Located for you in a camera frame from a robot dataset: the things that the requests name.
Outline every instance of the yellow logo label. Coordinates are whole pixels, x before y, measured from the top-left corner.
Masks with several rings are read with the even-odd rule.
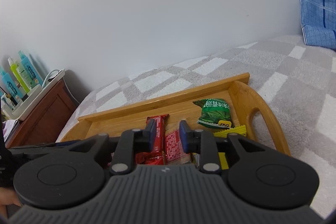
[[[230,121],[220,120],[220,121],[218,122],[218,125],[219,125],[219,126],[231,127],[232,124],[231,124]]]

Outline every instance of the wall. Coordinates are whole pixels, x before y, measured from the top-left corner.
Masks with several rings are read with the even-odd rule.
[[[82,99],[142,70],[301,32],[299,0],[0,0],[1,62],[27,49]]]

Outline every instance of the bamboo tray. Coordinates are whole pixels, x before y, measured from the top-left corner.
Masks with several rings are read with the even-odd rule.
[[[205,98],[223,98],[230,106],[235,126],[246,125],[247,137],[258,141],[252,126],[253,116],[260,111],[278,151],[290,155],[281,126],[261,96],[249,87],[249,73],[233,76],[206,85],[175,92],[139,103],[118,107],[78,118],[77,123],[62,139],[70,141],[89,138],[98,133],[110,136],[130,128],[144,128],[148,116],[169,114],[166,133],[178,128],[186,120],[191,129],[204,129],[197,124],[201,108],[193,101]]]

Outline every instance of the gray and white bedspread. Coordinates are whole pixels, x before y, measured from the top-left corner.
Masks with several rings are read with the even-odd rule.
[[[301,36],[219,51],[212,56],[149,70],[91,92],[58,140],[79,116],[249,72],[249,85],[269,104],[286,135],[291,153],[319,174],[312,207],[326,217],[336,205],[336,53],[306,46]],[[259,141],[273,146],[261,116],[254,119]]]

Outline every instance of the bottle cap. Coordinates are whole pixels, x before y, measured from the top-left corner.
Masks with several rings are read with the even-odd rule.
[[[3,69],[2,66],[0,66],[0,73],[2,76],[4,76],[6,74],[6,71]]]
[[[19,56],[21,60],[23,60],[26,57],[26,55],[21,50],[19,51]]]
[[[11,57],[8,58],[8,63],[10,66],[12,66],[14,64],[14,61]]]

